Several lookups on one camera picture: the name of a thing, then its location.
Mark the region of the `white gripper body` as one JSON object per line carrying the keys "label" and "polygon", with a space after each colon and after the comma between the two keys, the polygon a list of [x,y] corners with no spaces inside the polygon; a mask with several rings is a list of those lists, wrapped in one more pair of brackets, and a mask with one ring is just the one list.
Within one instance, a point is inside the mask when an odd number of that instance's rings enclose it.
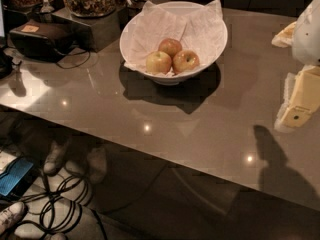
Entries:
{"label": "white gripper body", "polygon": [[320,0],[312,0],[296,21],[292,55],[305,65],[320,65]]}

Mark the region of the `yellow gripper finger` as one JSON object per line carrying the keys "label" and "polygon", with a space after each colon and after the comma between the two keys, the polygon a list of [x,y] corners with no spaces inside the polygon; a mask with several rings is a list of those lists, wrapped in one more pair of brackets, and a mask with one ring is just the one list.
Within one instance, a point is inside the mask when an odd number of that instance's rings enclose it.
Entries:
{"label": "yellow gripper finger", "polygon": [[286,26],[283,30],[281,30],[278,34],[276,34],[273,37],[271,44],[280,48],[291,47],[293,42],[293,32],[295,26],[295,22],[290,23],[288,26]]}
{"label": "yellow gripper finger", "polygon": [[320,67],[305,65],[297,74],[287,74],[274,128],[291,132],[302,127],[319,108]]}

